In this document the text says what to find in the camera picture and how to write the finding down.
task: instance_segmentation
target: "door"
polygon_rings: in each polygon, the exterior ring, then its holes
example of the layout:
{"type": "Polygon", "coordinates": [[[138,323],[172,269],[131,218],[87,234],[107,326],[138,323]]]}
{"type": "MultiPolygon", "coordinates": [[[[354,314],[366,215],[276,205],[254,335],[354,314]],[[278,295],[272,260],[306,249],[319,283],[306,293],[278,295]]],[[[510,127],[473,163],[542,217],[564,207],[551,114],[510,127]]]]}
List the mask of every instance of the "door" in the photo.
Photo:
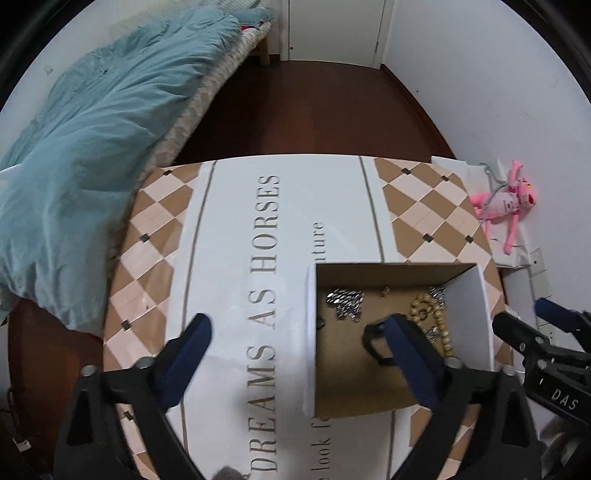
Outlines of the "door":
{"type": "Polygon", "coordinates": [[[290,60],[371,66],[384,3],[385,0],[290,0],[290,60]]]}

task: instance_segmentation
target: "wooden beads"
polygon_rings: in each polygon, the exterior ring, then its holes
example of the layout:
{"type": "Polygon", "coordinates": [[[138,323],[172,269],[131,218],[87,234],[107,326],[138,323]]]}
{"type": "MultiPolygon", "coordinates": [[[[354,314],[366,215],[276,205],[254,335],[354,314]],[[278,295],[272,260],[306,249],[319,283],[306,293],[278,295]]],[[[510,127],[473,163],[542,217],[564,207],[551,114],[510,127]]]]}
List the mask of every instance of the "wooden beads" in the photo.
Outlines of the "wooden beads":
{"type": "Polygon", "coordinates": [[[410,305],[410,319],[421,328],[423,333],[427,334],[427,330],[423,328],[421,324],[430,316],[433,317],[435,325],[439,329],[439,340],[441,341],[441,347],[443,348],[443,355],[453,356],[452,340],[447,331],[447,325],[444,318],[445,310],[442,308],[441,304],[432,295],[420,293],[410,305]]]}

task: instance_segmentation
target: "baseboard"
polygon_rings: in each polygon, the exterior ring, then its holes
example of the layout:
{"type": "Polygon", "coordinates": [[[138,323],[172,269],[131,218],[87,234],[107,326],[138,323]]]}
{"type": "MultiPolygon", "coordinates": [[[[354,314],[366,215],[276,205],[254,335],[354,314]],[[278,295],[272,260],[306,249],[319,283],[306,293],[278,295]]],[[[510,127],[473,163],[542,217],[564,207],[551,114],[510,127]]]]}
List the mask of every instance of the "baseboard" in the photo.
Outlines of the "baseboard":
{"type": "Polygon", "coordinates": [[[406,100],[409,111],[413,113],[417,122],[423,127],[425,135],[429,137],[434,145],[437,145],[437,152],[433,152],[433,155],[455,159],[456,157],[454,156],[452,149],[447,145],[445,138],[443,138],[441,132],[437,129],[431,118],[427,115],[427,112],[423,109],[413,94],[408,91],[404,84],[398,80],[398,77],[396,77],[396,75],[393,74],[393,72],[383,63],[380,70],[386,74],[386,77],[392,82],[393,87],[402,94],[406,100]]]}

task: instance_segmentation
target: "cardboard box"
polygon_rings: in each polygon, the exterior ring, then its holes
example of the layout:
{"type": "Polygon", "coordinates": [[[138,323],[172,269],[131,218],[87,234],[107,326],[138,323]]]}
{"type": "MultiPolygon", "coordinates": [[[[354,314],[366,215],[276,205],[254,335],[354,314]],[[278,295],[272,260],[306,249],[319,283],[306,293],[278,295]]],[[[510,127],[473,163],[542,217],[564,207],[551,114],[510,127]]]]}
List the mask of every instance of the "cardboard box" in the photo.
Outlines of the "cardboard box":
{"type": "MultiPolygon", "coordinates": [[[[307,391],[304,412],[336,419],[404,408],[416,403],[397,367],[382,367],[365,351],[368,323],[392,313],[408,315],[411,302],[430,286],[445,286],[447,328],[454,355],[471,368],[492,370],[490,308],[475,264],[316,264],[309,271],[307,391]],[[382,297],[385,286],[389,293],[382,297]],[[361,321],[337,320],[326,304],[336,288],[363,291],[361,321]],[[316,329],[320,315],[325,327],[316,329]]],[[[426,320],[429,328],[432,319],[426,320]]],[[[390,356],[385,341],[376,349],[390,356]]]]}

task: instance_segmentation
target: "pink panther plush toy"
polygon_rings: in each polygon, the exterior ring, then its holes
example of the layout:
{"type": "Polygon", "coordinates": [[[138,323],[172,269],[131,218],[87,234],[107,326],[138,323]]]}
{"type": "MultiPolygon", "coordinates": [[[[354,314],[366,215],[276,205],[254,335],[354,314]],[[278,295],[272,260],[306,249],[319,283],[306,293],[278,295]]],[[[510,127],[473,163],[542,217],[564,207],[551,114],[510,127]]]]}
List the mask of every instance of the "pink panther plush toy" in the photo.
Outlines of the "pink panther plush toy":
{"type": "Polygon", "coordinates": [[[477,195],[470,195],[470,201],[476,209],[478,218],[484,220],[484,231],[488,238],[489,225],[492,218],[499,218],[505,215],[512,215],[511,224],[509,226],[509,235],[503,247],[505,255],[511,254],[513,249],[513,242],[517,233],[517,224],[522,210],[531,210],[535,205],[536,193],[529,180],[524,178],[519,179],[518,173],[523,167],[523,163],[516,160],[513,161],[513,166],[509,172],[508,181],[506,183],[507,190],[504,192],[493,193],[479,193],[477,195]]]}

